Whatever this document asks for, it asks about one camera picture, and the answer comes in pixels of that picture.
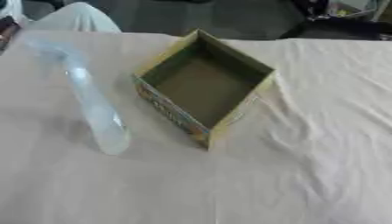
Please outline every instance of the floor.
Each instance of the floor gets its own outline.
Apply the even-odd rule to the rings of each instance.
[[[87,0],[125,32],[182,36],[201,28],[225,39],[276,39],[300,21],[290,0],[213,0],[211,3],[157,0]]]

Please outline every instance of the clear plastic bottle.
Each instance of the clear plastic bottle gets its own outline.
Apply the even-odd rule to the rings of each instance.
[[[88,70],[74,63],[70,65],[69,61],[66,67],[73,91],[101,150],[108,155],[127,150],[130,135],[120,116],[93,83]]]
[[[130,145],[130,133],[114,107],[94,84],[81,54],[69,46],[43,40],[29,40],[28,43],[39,51],[41,57],[65,66],[69,83],[101,151],[108,155],[126,151]]]

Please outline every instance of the open box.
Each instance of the open box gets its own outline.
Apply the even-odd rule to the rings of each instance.
[[[182,38],[134,73],[137,92],[205,147],[273,69],[204,31]]]

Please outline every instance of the person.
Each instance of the person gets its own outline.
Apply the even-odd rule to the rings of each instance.
[[[0,18],[13,17],[22,29],[43,31],[121,32],[103,12],[87,3],[71,3],[37,21],[23,14],[21,0],[3,0]]]

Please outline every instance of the white tablecloth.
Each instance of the white tablecloth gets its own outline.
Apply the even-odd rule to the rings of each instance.
[[[392,43],[228,41],[276,84],[206,152],[129,77],[176,38],[31,35],[85,53],[133,142],[100,153],[65,75],[17,41],[0,57],[0,223],[392,223]]]

